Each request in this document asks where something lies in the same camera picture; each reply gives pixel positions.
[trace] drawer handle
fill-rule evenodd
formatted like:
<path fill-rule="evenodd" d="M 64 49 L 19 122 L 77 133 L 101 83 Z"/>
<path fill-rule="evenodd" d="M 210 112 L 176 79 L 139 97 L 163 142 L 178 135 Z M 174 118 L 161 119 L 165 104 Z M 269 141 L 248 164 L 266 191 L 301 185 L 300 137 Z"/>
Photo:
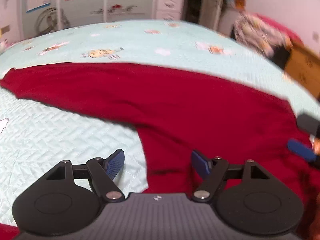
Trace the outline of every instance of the drawer handle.
<path fill-rule="evenodd" d="M 309 67 L 313 67 L 312 61 L 308 57 L 306 57 L 306 62 Z"/>
<path fill-rule="evenodd" d="M 307 83 L 307 79 L 303 74 L 300 74 L 300 80 L 302 83 L 306 84 Z"/>
<path fill-rule="evenodd" d="M 168 8 L 174 8 L 175 4 L 173 3 L 165 3 Z"/>

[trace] white drawer cabinet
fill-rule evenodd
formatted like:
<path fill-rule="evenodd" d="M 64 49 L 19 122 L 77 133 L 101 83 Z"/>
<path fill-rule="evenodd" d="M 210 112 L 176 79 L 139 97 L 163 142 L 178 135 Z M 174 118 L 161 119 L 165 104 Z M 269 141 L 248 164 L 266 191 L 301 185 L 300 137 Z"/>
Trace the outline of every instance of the white drawer cabinet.
<path fill-rule="evenodd" d="M 156 19 L 178 21 L 181 19 L 183 0 L 157 0 Z"/>

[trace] bed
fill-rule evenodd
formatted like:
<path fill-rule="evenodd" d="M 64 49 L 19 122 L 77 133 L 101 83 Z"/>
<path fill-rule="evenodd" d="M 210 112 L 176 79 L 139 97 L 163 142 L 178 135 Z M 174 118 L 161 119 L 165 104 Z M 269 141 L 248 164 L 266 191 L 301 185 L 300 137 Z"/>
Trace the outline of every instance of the bed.
<path fill-rule="evenodd" d="M 288 98 L 294 112 L 320 117 L 317 101 L 285 78 L 272 62 L 233 40 L 186 22 L 125 21 L 70 28 L 22 41 L 0 55 L 0 75 L 10 68 L 58 62 L 136 62 L 181 68 L 245 83 Z M 0 223 L 15 225 L 15 198 L 57 162 L 73 164 L 125 152 L 117 178 L 125 193 L 148 187 L 142 145 L 133 127 L 81 116 L 0 88 Z M 89 188 L 86 181 L 78 185 Z"/>

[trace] white wall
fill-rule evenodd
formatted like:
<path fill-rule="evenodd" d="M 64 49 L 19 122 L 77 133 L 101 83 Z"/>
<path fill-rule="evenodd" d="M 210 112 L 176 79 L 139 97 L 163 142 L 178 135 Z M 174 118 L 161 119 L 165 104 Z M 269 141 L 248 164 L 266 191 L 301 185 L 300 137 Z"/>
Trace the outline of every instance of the white wall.
<path fill-rule="evenodd" d="M 268 16 L 297 33 L 316 53 L 320 44 L 312 39 L 320 34 L 320 0 L 247 0 L 246 10 Z M 238 14 L 228 10 L 220 19 L 219 31 L 230 34 Z"/>
<path fill-rule="evenodd" d="M 4 33 L 0 40 L 8 39 L 9 42 L 20 41 L 17 0 L 9 0 L 6 9 L 4 8 L 4 1 L 0 0 L 0 28 L 10 25 L 10 31 Z"/>

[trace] gray ribbed plate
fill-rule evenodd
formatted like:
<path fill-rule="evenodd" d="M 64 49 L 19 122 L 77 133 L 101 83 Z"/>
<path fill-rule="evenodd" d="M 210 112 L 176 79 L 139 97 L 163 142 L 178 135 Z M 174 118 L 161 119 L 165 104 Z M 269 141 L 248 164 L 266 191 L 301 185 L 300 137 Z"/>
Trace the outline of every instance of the gray ribbed plate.
<path fill-rule="evenodd" d="M 131 193 L 121 203 L 106 205 L 88 227 L 69 235 L 43 237 L 27 233 L 16 240 L 299 240 L 294 234 L 259 238 L 225 225 L 208 204 L 185 194 Z"/>

